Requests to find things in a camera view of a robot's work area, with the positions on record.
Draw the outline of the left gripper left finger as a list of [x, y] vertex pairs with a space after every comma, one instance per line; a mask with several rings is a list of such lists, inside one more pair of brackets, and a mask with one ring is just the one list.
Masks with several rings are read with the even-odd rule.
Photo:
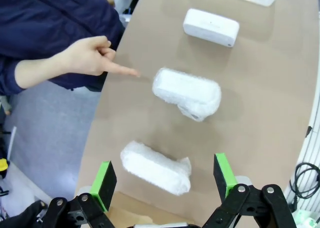
[[106, 216], [117, 184], [117, 177], [111, 161], [102, 162], [91, 189], [68, 201], [57, 197], [52, 199], [46, 212], [47, 228], [113, 228]]

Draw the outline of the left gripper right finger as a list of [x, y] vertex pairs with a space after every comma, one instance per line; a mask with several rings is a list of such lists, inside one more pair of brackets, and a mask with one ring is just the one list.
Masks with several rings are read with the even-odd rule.
[[239, 183], [224, 153], [214, 155], [213, 176], [221, 205], [203, 225], [204, 228], [234, 228], [243, 216], [254, 218], [260, 228], [295, 228], [281, 188], [269, 184], [262, 189]]

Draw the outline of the person's right hand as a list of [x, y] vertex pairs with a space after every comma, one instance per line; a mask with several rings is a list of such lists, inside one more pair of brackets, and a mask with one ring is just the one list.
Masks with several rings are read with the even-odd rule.
[[57, 55], [59, 74], [76, 73], [101, 75], [110, 72], [139, 77], [140, 73], [114, 62], [116, 51], [106, 36], [95, 36], [76, 41]]

